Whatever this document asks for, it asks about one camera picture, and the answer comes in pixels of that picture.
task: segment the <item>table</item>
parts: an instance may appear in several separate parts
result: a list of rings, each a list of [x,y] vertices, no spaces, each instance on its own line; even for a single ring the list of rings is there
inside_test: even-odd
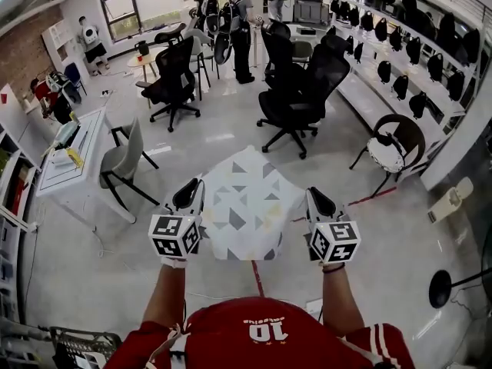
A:
[[[157,55],[167,48],[168,48],[167,46],[150,48],[148,55],[142,56],[141,61],[138,60],[138,56],[140,56],[140,54],[136,54],[135,56],[132,56],[128,60],[126,65],[130,68],[142,67],[144,69],[144,81],[147,81],[147,71],[145,70],[145,66],[148,65],[152,70],[152,74],[154,74],[154,77],[157,79],[157,74],[155,73],[152,63],[155,62],[155,58],[157,57]],[[147,103],[148,103],[148,108],[150,109],[151,101],[148,98],[147,98]]]
[[[36,197],[50,198],[64,211],[79,220],[82,224],[95,231],[95,225],[75,213],[67,205],[58,200],[62,193],[81,193],[83,195],[93,194],[106,203],[113,211],[122,216],[130,223],[135,223],[133,214],[124,209],[113,197],[109,190],[105,190],[99,184],[99,172],[105,150],[101,146],[105,135],[103,123],[111,130],[111,124],[106,117],[106,108],[100,108],[79,118],[81,123],[88,123],[88,132],[82,145],[80,156],[84,161],[81,168],[74,164],[56,166],[51,162],[54,150],[52,149],[46,158],[41,177],[39,178]]]

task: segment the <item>wall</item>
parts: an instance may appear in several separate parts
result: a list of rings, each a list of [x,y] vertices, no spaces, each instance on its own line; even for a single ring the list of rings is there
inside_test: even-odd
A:
[[[0,88],[9,83],[19,101],[24,94],[31,96],[31,80],[42,78],[55,69],[41,33],[62,19],[56,5],[25,20],[0,38]]]

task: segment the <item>pants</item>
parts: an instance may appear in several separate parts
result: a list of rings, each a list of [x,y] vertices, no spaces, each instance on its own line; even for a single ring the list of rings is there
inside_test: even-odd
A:
[[[249,48],[251,47],[251,30],[238,30],[232,34],[232,48],[234,48],[234,65],[236,79],[241,81],[251,77],[249,72]]]
[[[284,0],[273,0],[268,2],[268,17],[275,21],[282,22],[282,7]]]

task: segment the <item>gray chair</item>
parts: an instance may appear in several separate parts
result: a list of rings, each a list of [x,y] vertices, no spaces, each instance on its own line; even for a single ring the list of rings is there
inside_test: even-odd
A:
[[[121,132],[128,139],[127,145],[120,144],[118,132]],[[157,164],[144,152],[144,141],[141,137],[138,119],[135,118],[131,125],[113,128],[111,133],[113,134],[116,148],[107,151],[102,159],[101,173],[99,175],[101,187],[111,190],[118,203],[126,210],[128,209],[116,192],[116,186],[126,185],[152,204],[160,205],[155,199],[145,194],[133,184],[133,177],[137,171],[141,155],[152,164],[152,167],[159,169]]]

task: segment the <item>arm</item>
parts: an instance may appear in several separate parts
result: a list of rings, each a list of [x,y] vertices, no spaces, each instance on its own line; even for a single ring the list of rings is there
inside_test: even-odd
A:
[[[153,321],[165,327],[182,326],[184,306],[185,270],[162,265],[142,322]]]
[[[333,264],[324,269],[339,266]],[[323,324],[338,337],[364,328],[364,320],[352,295],[345,268],[323,274]]]

